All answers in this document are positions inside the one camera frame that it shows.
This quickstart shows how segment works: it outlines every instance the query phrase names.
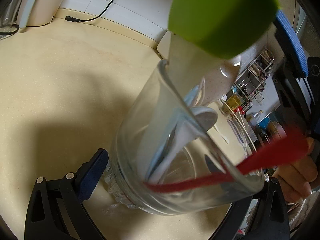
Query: human hand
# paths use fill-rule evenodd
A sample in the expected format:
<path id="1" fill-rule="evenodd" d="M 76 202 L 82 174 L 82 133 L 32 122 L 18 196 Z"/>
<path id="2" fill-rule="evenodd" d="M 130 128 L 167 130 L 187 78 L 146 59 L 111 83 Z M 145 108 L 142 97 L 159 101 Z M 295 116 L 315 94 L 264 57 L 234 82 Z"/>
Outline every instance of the human hand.
<path id="1" fill-rule="evenodd" d="M 279 180 L 284 199 L 289 203 L 307 198 L 311 190 L 320 185 L 318 169 L 309 156 L 314 148 L 314 140 L 307 138 L 307 141 L 308 155 L 295 163 L 279 166 L 272 176 Z"/>

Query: plastic bottle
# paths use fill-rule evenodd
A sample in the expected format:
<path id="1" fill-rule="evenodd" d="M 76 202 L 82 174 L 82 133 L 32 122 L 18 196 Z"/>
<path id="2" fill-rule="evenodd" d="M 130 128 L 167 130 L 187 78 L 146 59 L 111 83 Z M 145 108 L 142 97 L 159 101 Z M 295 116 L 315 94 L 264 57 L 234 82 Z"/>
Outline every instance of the plastic bottle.
<path id="1" fill-rule="evenodd" d="M 248 123 L 251 125 L 251 126 L 254 126 L 257 124 L 257 121 L 259 120 L 261 114 L 263 113 L 262 110 L 260 110 L 259 112 L 256 112 L 254 114 L 250 114 L 246 117 L 246 120 L 248 121 Z"/>

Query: blue gripper pad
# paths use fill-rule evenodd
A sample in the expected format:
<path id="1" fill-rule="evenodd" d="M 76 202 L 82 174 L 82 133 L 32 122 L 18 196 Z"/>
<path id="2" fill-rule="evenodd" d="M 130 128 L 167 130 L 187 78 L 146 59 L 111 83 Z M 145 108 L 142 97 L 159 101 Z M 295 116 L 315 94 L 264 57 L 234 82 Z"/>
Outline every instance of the blue gripper pad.
<path id="1" fill-rule="evenodd" d="M 287 59 L 291 59 L 298 73 L 297 77 L 305 78 L 308 76 L 308 64 L 301 43 L 292 28 L 289 20 L 282 10 L 278 10 L 276 20 L 273 22 L 276 26 L 275 37 L 281 46 Z"/>
<path id="2" fill-rule="evenodd" d="M 75 188 L 81 203 L 90 198 L 108 161 L 108 152 L 105 149 L 99 149 L 91 160 L 82 164 L 76 172 Z"/>

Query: dish rack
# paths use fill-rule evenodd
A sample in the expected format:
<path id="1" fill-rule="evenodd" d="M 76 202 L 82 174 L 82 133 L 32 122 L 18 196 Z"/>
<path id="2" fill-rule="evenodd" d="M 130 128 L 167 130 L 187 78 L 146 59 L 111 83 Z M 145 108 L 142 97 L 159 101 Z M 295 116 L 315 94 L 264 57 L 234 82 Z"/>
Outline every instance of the dish rack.
<path id="1" fill-rule="evenodd" d="M 252 107 L 254 98 L 258 103 L 263 100 L 261 92 L 265 88 L 265 81 L 272 73 L 274 59 L 272 52 L 264 48 L 237 77 L 232 89 L 233 92 L 237 91 L 243 97 L 242 108 L 245 112 Z"/>

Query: beige countertop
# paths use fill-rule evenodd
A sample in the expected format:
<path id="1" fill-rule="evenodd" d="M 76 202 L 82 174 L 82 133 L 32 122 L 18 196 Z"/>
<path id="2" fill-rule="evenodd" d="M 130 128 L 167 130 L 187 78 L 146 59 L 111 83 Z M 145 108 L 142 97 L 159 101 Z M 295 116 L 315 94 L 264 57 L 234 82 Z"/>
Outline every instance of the beige countertop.
<path id="1" fill-rule="evenodd" d="M 36 179 L 60 179 L 108 150 L 159 56 L 118 33 L 55 18 L 1 40 L 0 59 L 0 214 L 23 239 Z M 84 205 L 115 240 L 205 240 L 228 209 L 151 215 L 116 204 L 102 181 Z"/>

